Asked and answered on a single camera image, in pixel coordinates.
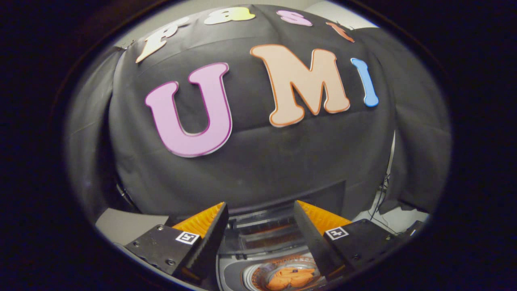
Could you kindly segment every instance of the cable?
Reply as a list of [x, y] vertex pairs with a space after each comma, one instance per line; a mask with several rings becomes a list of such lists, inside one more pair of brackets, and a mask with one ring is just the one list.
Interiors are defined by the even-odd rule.
[[391, 229], [389, 226], [387, 226], [386, 224], [384, 224], [382, 221], [380, 221], [380, 220], [378, 220], [378, 219], [376, 219], [376, 218], [374, 218], [374, 219], [375, 219], [375, 220], [377, 220], [380, 224], [382, 224], [382, 225], [386, 226], [389, 230], [391, 230], [391, 231], [393, 232], [393, 234], [395, 234], [395, 235], [403, 234], [403, 232], [396, 232], [396, 231], [394, 231], [394, 230], [393, 230], [393, 229]]
[[373, 219], [373, 215], [375, 215], [375, 213], [377, 211], [379, 211], [379, 202], [381, 201], [381, 197], [384, 193], [384, 198], [383, 198], [383, 202], [384, 202], [384, 199], [386, 198], [386, 190], [388, 189], [388, 185], [386, 185], [386, 183], [389, 182], [389, 175], [390, 174], [387, 174], [385, 177], [384, 177], [384, 181], [383, 181], [383, 184], [382, 184], [382, 187], [381, 187], [381, 191], [379, 193], [379, 199], [377, 200], [377, 205], [375, 206], [375, 208], [373, 209], [373, 214], [371, 214], [371, 217], [370, 217], [370, 221], [372, 221]]

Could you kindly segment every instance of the black fabric backdrop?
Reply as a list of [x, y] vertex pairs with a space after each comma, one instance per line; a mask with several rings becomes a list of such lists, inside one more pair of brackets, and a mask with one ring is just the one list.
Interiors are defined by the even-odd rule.
[[[113, 148], [116, 172], [143, 213], [188, 216], [220, 201], [226, 201], [231, 212], [248, 211], [312, 194], [317, 206], [353, 219], [370, 208], [384, 178], [394, 130], [398, 139], [390, 193], [382, 210], [407, 202], [431, 211], [447, 174], [451, 134], [443, 92], [423, 65], [379, 28], [344, 28], [355, 40], [351, 43], [327, 25], [328, 20], [313, 14], [298, 11], [313, 23], [306, 27], [281, 20], [278, 6], [245, 7], [256, 15], [254, 19], [205, 25], [203, 20], [213, 10], [189, 16], [188, 25], [180, 27], [164, 47], [136, 64], [145, 45], [143, 36], [122, 55], [107, 53], [107, 60], [99, 61], [101, 67], [80, 83], [76, 102], [81, 106], [71, 106], [68, 162], [90, 219], [108, 205], [102, 196], [95, 198], [106, 188], [95, 181], [110, 169], [103, 163], [91, 164], [104, 160], [101, 148], [106, 146]], [[322, 108], [314, 116], [295, 92], [305, 118], [295, 125], [273, 127], [269, 76], [262, 60], [249, 53], [267, 43], [286, 46], [307, 67], [313, 49], [333, 52], [351, 107], [337, 114]], [[113, 60], [119, 56], [115, 66]], [[368, 108], [363, 103], [364, 90], [352, 57], [367, 63], [378, 106]], [[202, 131], [206, 113], [199, 88], [187, 77], [215, 62], [230, 67], [223, 82], [232, 134], [212, 154], [176, 156], [163, 145], [144, 99], [157, 86], [178, 81], [174, 98], [182, 126], [191, 133]], [[100, 139], [102, 122], [109, 123], [111, 144]], [[336, 193], [331, 186], [337, 184], [345, 190]], [[329, 197], [339, 204], [329, 203]]]
[[[507, 223], [515, 192], [510, 170], [515, 139], [508, 135], [514, 130], [509, 122], [514, 107], [504, 98], [514, 91], [515, 41], [508, 25], [514, 4], [361, 2], [420, 40], [449, 73], [455, 143], [446, 195], [422, 235], [403, 249], [403, 256], [389, 258], [340, 289], [514, 289], [509, 254], [515, 244]], [[6, 36], [3, 81], [9, 102], [2, 127], [8, 130], [3, 196], [8, 289], [180, 289], [108, 247], [78, 210], [60, 163], [63, 105], [70, 93], [70, 88], [60, 90], [60, 83], [109, 30], [154, 3], [6, 3], [6, 25], [0, 30]], [[356, 2], [346, 4], [359, 9]], [[389, 26], [385, 19], [382, 24]], [[57, 92], [64, 94], [58, 102]]]

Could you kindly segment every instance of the orange object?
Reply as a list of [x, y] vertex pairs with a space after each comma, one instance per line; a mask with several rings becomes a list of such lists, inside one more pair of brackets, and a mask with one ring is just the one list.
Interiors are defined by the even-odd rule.
[[339, 215], [335, 215], [332, 212], [321, 209], [314, 205], [310, 205], [303, 201], [297, 200], [301, 208], [305, 211], [305, 214], [312, 221], [316, 229], [323, 235], [326, 230], [340, 227], [352, 223], [348, 219], [344, 219]]
[[223, 202], [221, 202], [215, 206], [212, 206], [206, 210], [203, 210], [200, 213], [176, 224], [172, 228], [187, 231], [192, 234], [200, 235], [201, 238], [204, 238], [206, 235], [206, 232], [210, 228], [210, 225], [212, 225], [212, 222], [214, 222], [214, 218], [216, 217], [217, 213], [221, 209], [222, 205], [223, 205]]
[[275, 273], [266, 287], [271, 291], [283, 290], [289, 284], [291, 287], [303, 287], [314, 279], [314, 271], [315, 269], [283, 268]]
[[334, 28], [334, 30], [339, 34], [341, 35], [342, 37], [344, 37], [346, 40], [350, 41], [350, 42], [355, 42], [355, 40], [351, 37], [348, 36], [348, 34], [346, 34], [346, 31], [344, 29], [342, 29], [341, 27], [337, 26], [336, 24], [332, 23], [332, 22], [326, 22], [327, 25], [330, 25], [332, 26], [332, 28]]

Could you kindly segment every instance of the gray surface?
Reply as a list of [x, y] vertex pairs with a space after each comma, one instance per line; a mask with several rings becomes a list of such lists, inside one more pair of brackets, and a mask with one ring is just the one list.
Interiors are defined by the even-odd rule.
[[166, 215], [146, 215], [108, 208], [95, 226], [111, 242], [126, 245], [158, 224], [164, 224]]

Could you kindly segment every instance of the black cloth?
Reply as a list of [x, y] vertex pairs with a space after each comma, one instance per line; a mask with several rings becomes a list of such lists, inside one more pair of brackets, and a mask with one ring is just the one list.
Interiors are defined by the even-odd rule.
[[[439, 185], [447, 173], [450, 130], [442, 93], [434, 89], [436, 84], [411, 52], [379, 28], [343, 28], [354, 38], [352, 43], [327, 25], [328, 20], [310, 13], [268, 5], [244, 7], [256, 15], [254, 19], [205, 25], [213, 10], [190, 15], [188, 25], [165, 39], [164, 47], [136, 64], [144, 36], [120, 56], [112, 84], [96, 84], [94, 103], [99, 94], [103, 101], [109, 99], [113, 87], [109, 106], [104, 104], [104, 111], [96, 113], [108, 117], [116, 171], [137, 207], [147, 214], [181, 216], [226, 201], [230, 212], [235, 212], [312, 194], [316, 205], [329, 205], [332, 197], [333, 212], [353, 219], [371, 206], [397, 130], [401, 139], [397, 139], [390, 180], [397, 186], [389, 199], [432, 208], [439, 189], [429, 185]], [[313, 26], [281, 20], [276, 14], [280, 9], [302, 14]], [[275, 103], [269, 76], [262, 60], [250, 55], [252, 47], [263, 44], [286, 46], [307, 67], [312, 50], [333, 52], [350, 108], [330, 114], [322, 107], [314, 116], [295, 91], [305, 118], [295, 125], [273, 127], [269, 115]], [[361, 78], [350, 62], [353, 57], [368, 65], [379, 97], [376, 107], [363, 102]], [[195, 69], [215, 62], [230, 67], [223, 76], [233, 120], [230, 138], [214, 153], [176, 156], [162, 143], [144, 99], [161, 84], [179, 82], [174, 98], [181, 124], [187, 132], [201, 132], [207, 126], [205, 109], [198, 86], [187, 78]], [[441, 131], [435, 130], [436, 122], [442, 125]], [[72, 175], [75, 184], [84, 183], [79, 172]], [[336, 185], [343, 185], [344, 191], [336, 192]]]

